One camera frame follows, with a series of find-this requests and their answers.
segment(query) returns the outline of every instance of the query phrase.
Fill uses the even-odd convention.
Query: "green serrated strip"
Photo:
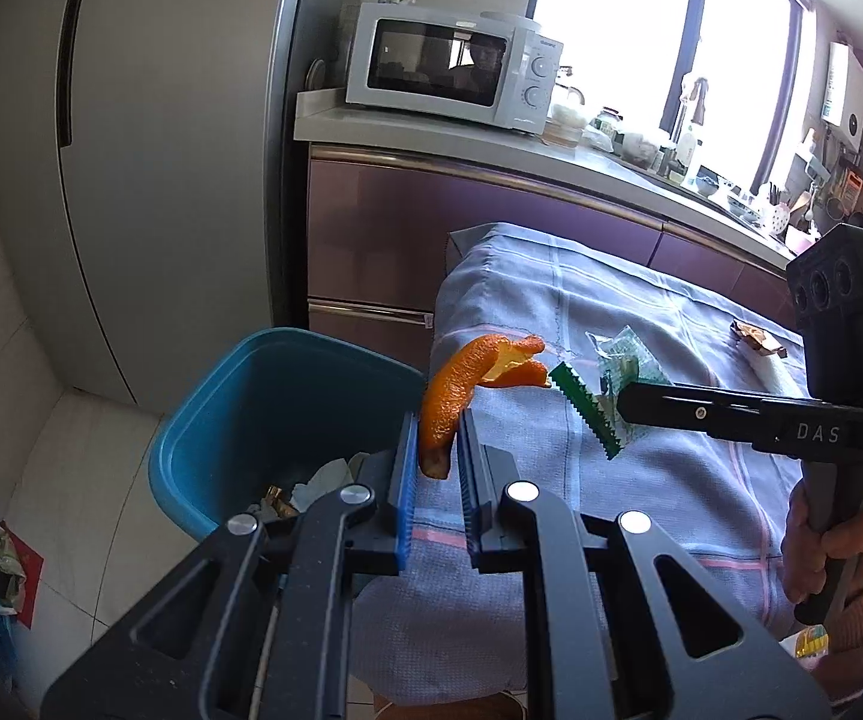
[[[617,440],[615,429],[612,428],[611,423],[601,410],[597,400],[588,392],[588,388],[581,380],[581,377],[574,372],[574,368],[567,362],[560,362],[548,374],[548,377],[562,391],[564,397],[567,398],[567,402],[572,404],[574,410],[580,413],[581,418],[585,420],[585,424],[591,428],[591,432],[596,435],[597,440],[605,448],[608,460],[615,459],[617,453],[621,451],[621,442]]]

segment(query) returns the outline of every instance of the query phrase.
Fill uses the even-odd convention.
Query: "trash can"
[[[185,533],[289,490],[335,458],[393,448],[425,375],[351,343],[290,327],[246,338],[156,437],[151,490]]]

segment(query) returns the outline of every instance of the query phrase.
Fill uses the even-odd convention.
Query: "white round rivet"
[[[538,497],[538,485],[531,482],[512,482],[508,485],[508,494],[516,501],[527,503]]]
[[[651,517],[644,512],[625,512],[617,521],[628,533],[647,533],[651,530]]]
[[[226,523],[226,527],[235,536],[248,536],[257,531],[257,519],[251,514],[236,514]]]
[[[341,488],[341,493],[338,494],[341,500],[352,506],[367,503],[371,498],[371,490],[368,490],[365,485],[348,485],[347,488]]]

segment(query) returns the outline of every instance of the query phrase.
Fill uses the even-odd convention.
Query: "window frame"
[[[787,50],[784,54],[784,70],[781,76],[778,100],[775,101],[775,113],[768,132],[768,140],[765,142],[764,151],[761,153],[761,161],[754,173],[754,182],[751,183],[751,192],[756,194],[771,175],[778,158],[781,137],[787,126],[788,112],[791,108],[791,95],[794,91],[795,77],[798,72],[798,55],[801,50],[802,21],[804,20],[804,6],[801,0],[788,0],[790,4],[790,20],[788,23]],[[525,15],[529,19],[535,16],[535,8],[538,0],[528,0]],[[674,127],[675,118],[678,114],[679,98],[681,98],[681,84],[684,76],[691,72],[694,67],[694,59],[698,52],[698,42],[701,39],[701,25],[705,15],[705,0],[687,0],[687,9],[684,11],[684,29],[682,30],[681,47],[679,47],[678,59],[675,62],[674,74],[668,86],[668,95],[664,103],[663,114],[661,114],[660,128],[670,132]]]

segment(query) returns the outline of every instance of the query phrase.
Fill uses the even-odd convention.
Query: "green plastic wrapper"
[[[596,351],[600,391],[593,392],[567,362],[557,365],[549,377],[591,428],[608,459],[613,460],[618,452],[648,430],[644,425],[624,421],[617,412],[618,394],[631,382],[671,382],[658,360],[630,327],[625,327],[615,338],[600,338],[591,333],[585,335]]]

